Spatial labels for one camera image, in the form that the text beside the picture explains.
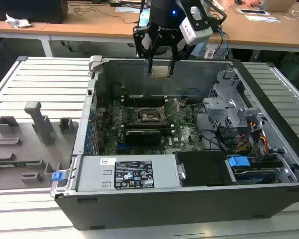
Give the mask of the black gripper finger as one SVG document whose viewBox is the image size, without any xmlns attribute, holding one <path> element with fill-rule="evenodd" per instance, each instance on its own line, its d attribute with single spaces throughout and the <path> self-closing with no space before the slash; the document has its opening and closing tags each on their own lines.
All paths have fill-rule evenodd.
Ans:
<svg viewBox="0 0 299 239">
<path fill-rule="evenodd" d="M 152 66 L 153 66 L 153 59 L 154 56 L 158 50 L 158 48 L 161 46 L 162 43 L 162 35 L 159 34 L 155 38 L 151 38 L 151 43 L 150 43 L 150 50 L 149 50 L 149 68 L 148 72 L 152 73 Z"/>
<path fill-rule="evenodd" d="M 173 74 L 175 64 L 179 60 L 178 45 L 177 44 L 172 45 L 171 49 L 172 49 L 172 58 L 171 58 L 171 62 L 169 65 L 169 68 L 170 68 L 169 74 L 170 75 Z"/>
</svg>

